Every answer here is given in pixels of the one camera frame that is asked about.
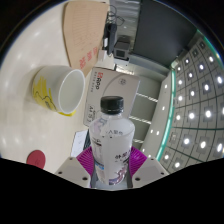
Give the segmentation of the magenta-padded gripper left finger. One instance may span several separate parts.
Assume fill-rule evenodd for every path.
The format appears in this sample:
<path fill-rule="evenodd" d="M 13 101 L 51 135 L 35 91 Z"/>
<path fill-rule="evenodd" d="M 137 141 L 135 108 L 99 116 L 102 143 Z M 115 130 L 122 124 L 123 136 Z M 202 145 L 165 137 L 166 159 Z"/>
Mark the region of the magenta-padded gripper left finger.
<path fill-rule="evenodd" d="M 84 188 L 91 187 L 94 173 L 92 148 L 83 150 L 77 157 L 68 157 L 55 174 Z"/>

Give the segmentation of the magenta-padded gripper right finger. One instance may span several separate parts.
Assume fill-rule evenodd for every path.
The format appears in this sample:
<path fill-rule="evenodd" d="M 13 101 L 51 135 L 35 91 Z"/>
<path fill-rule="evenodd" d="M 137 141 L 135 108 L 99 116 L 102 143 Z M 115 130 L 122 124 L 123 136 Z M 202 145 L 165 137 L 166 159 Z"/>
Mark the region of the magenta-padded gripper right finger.
<path fill-rule="evenodd" d="M 127 187 L 140 188 L 168 175 L 155 157 L 148 158 L 140 150 L 132 147 L 129 157 Z"/>

